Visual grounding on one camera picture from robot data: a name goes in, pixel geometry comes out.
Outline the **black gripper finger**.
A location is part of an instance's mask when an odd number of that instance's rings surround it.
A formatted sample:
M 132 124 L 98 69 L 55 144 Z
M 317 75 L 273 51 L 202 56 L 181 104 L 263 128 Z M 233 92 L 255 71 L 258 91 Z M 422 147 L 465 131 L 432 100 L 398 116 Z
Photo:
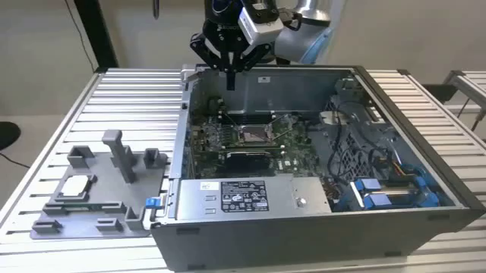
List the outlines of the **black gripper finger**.
M 270 52 L 270 49 L 271 45 L 266 43 L 255 46 L 247 55 L 243 54 L 242 49 L 234 52 L 234 58 L 231 62 L 231 90 L 235 90 L 237 73 L 249 71 Z
M 225 38 L 225 36 L 219 36 L 214 41 L 209 40 L 203 33 L 197 33 L 193 35 L 190 40 L 190 47 L 194 52 L 198 54 L 201 59 L 206 62 L 210 68 L 219 70 L 226 73 L 226 89 L 231 90 L 231 63 L 230 63 L 230 51 L 226 46 L 226 41 L 219 38 Z M 210 41 L 211 45 L 219 52 L 217 55 L 206 41 Z

